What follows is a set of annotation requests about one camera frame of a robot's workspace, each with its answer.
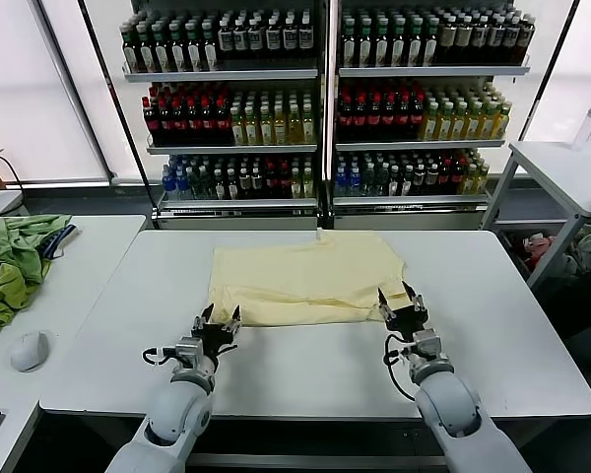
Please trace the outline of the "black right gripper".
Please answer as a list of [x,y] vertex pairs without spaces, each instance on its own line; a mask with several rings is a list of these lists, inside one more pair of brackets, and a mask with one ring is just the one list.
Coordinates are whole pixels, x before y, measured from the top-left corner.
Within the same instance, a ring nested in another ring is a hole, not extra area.
[[405,280],[402,281],[405,293],[415,312],[402,312],[395,316],[381,289],[378,289],[379,312],[390,332],[399,333],[404,341],[413,341],[414,334],[425,329],[428,321],[427,308],[423,296],[417,293]]

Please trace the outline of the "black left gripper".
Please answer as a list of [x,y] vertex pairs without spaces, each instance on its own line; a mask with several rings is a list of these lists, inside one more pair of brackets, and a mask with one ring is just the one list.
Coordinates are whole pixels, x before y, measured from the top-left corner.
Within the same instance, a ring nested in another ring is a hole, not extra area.
[[236,348],[234,336],[237,334],[240,324],[240,306],[238,305],[225,324],[207,324],[210,321],[214,305],[205,307],[201,314],[196,316],[193,322],[191,334],[202,341],[205,356],[219,356],[222,353]]

